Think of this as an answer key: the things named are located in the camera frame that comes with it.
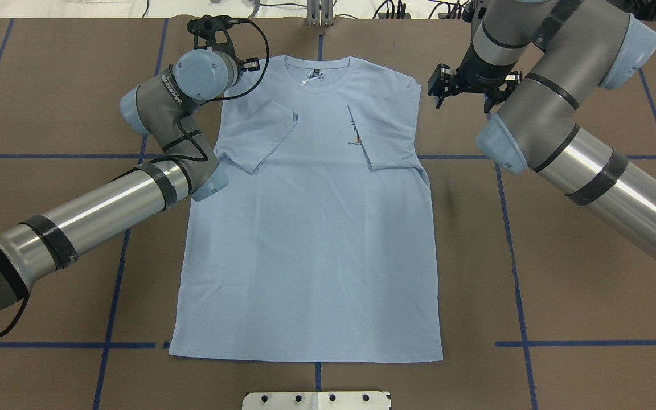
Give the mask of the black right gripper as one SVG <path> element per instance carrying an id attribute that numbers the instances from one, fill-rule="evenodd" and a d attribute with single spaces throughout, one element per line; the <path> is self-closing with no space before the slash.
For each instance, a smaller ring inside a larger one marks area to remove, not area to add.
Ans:
<path id="1" fill-rule="evenodd" d="M 522 80 L 523 73 L 510 72 L 499 86 L 474 86 L 467 83 L 455 69 L 440 63 L 428 80 L 428 96 L 436 101 L 435 108 L 439 109 L 448 97 L 462 93 L 482 94 L 485 96 L 483 112 L 489 113 L 492 108 L 507 101 Z"/>

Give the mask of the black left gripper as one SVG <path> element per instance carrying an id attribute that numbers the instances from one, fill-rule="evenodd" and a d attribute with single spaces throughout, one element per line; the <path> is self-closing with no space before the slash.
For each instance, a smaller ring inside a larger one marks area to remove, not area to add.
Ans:
<path id="1" fill-rule="evenodd" d="M 234 44 L 230 38 L 229 30 L 236 25 L 248 24 L 258 33 L 262 30 L 252 20 L 235 18 L 228 15 L 204 15 L 198 19 L 188 21 L 187 31 L 194 37 L 194 49 L 212 50 L 229 55 L 236 63 L 239 72 L 257 72 L 261 65 L 257 57 L 240 59 L 235 53 Z"/>

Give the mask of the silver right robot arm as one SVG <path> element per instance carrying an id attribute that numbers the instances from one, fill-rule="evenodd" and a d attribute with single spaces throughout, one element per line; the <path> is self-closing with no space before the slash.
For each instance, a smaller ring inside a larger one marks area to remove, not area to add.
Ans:
<path id="1" fill-rule="evenodd" d="M 428 81 L 437 107 L 484 97 L 477 148 L 513 174 L 530 170 L 656 260 L 656 179 L 596 137 L 579 111 L 621 88 L 656 51 L 656 32 L 608 1 L 476 1 L 458 67 Z"/>

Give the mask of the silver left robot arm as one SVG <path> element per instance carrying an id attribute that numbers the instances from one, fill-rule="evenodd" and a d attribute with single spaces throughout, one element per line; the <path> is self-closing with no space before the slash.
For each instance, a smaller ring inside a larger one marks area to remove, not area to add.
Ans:
<path id="1" fill-rule="evenodd" d="M 153 136 L 163 156 L 0 233 L 0 311 L 26 305 L 35 282 L 118 233 L 184 198 L 200 202 L 227 186 L 226 168 L 194 114 L 209 102 L 226 101 L 226 91 L 245 72 L 268 67 L 256 57 L 237 57 L 229 30 L 242 24 L 253 21 L 227 15 L 189 21 L 194 49 L 121 98 L 125 122 Z"/>

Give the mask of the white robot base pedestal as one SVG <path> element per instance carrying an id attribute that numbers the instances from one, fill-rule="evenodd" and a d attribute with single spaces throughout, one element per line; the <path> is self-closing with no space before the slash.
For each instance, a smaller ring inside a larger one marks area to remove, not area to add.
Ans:
<path id="1" fill-rule="evenodd" d="M 390 392 L 312 391 L 253 392 L 247 394 L 242 409 L 391 409 Z"/>

